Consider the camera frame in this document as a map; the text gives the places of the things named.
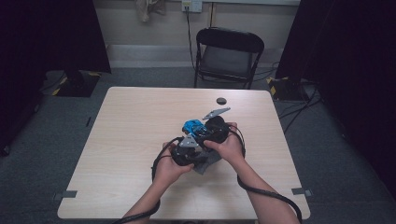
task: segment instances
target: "person's right hand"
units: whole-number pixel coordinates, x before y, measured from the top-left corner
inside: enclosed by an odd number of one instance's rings
[[[230,122],[228,124],[230,125],[230,129],[236,132],[237,124],[235,122]],[[241,143],[234,133],[229,133],[227,139],[221,144],[208,140],[204,141],[204,144],[209,148],[215,149],[220,156],[231,165],[240,160],[244,160]]]

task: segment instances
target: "tabletop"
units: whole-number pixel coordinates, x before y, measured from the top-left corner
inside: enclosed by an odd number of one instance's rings
[[[218,105],[218,98],[226,105]],[[185,135],[185,121],[230,107],[221,116],[234,121],[245,138],[246,160],[283,196],[310,216],[301,183],[268,91],[113,87],[99,110],[81,153],[60,218],[120,218],[151,183],[153,161],[163,142]],[[220,160],[203,175],[183,175],[161,198],[152,219],[257,219],[245,190],[228,162]]]

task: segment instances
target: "wall outlet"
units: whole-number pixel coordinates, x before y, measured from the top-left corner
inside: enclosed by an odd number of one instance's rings
[[[182,0],[181,11],[202,12],[202,0]]]

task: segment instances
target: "chair seat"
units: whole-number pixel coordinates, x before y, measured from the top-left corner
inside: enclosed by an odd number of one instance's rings
[[[207,46],[201,61],[200,71],[248,78],[252,53]]]

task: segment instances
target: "forearm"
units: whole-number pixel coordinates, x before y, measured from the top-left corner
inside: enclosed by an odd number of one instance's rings
[[[137,201],[137,203],[132,206],[132,208],[124,215],[124,217],[129,217],[133,215],[137,215],[140,213],[147,212],[151,210],[156,203],[161,199],[168,186],[161,185],[156,182],[153,182],[148,190],[143,194],[143,196]],[[140,218],[136,221],[131,221],[128,223],[149,223],[149,217]]]
[[[246,185],[255,189],[276,192],[268,183],[257,175],[245,160],[232,163],[232,167]],[[261,224],[299,223],[297,217],[287,203],[250,191],[247,192],[247,195]]]

